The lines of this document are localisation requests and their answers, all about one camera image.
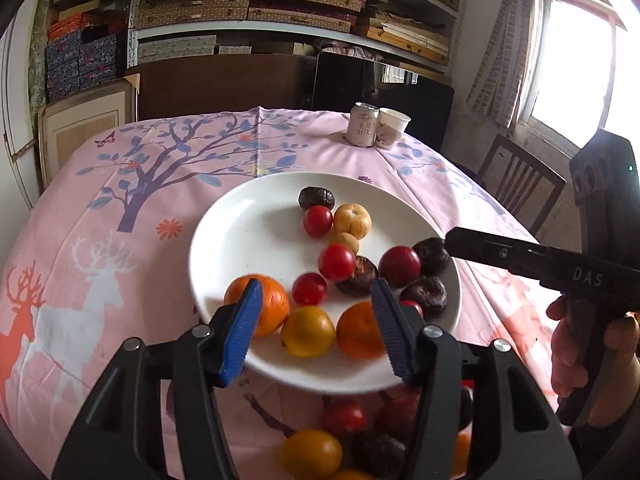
curtain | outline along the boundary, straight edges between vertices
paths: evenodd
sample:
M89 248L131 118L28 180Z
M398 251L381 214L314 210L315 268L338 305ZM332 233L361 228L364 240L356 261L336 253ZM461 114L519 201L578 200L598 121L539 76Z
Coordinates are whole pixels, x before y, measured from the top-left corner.
M509 128L527 67L535 0L502 0L489 44L466 100L474 110Z

butterfly print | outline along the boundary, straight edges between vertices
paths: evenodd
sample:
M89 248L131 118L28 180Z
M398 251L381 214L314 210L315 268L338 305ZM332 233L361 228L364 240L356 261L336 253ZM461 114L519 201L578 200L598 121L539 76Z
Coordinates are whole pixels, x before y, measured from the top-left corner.
M113 142L114 140L116 140L115 135L116 135L116 132L113 131L107 137L105 137L104 140L94 140L94 142L98 145L98 148L102 148L104 147L105 144L108 144L109 142Z

picture frame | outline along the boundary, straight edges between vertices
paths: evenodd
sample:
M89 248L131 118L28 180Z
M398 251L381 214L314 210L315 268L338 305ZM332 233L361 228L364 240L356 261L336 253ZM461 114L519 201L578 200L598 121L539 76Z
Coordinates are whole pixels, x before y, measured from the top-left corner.
M42 108L38 116L38 143L44 189L89 138L136 122L137 99L136 87L123 78Z

white deer print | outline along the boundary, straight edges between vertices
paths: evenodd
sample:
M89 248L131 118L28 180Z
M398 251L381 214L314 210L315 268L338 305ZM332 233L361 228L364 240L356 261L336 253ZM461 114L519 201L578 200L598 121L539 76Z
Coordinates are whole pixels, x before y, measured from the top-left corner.
M113 233L91 248L91 262L87 266L82 264L78 254L83 242L83 238L78 238L71 249L76 269L84 272L91 283L82 310L45 304L35 321L34 350L48 354L62 369L49 412L49 427L54 434L54 410L65 388L72 387L78 409L84 401L82 369L91 360L102 338L105 307L110 304L122 308L124 304L116 274L135 268L124 244L116 246L113 242Z

flower print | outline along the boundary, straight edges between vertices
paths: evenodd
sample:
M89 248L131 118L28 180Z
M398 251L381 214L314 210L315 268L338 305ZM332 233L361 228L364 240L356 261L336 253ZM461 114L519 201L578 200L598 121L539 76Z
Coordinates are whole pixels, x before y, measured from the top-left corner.
M182 224L175 218L160 222L158 227L156 227L156 233L161 240L165 238L170 240L171 238L177 237L180 232L182 232Z

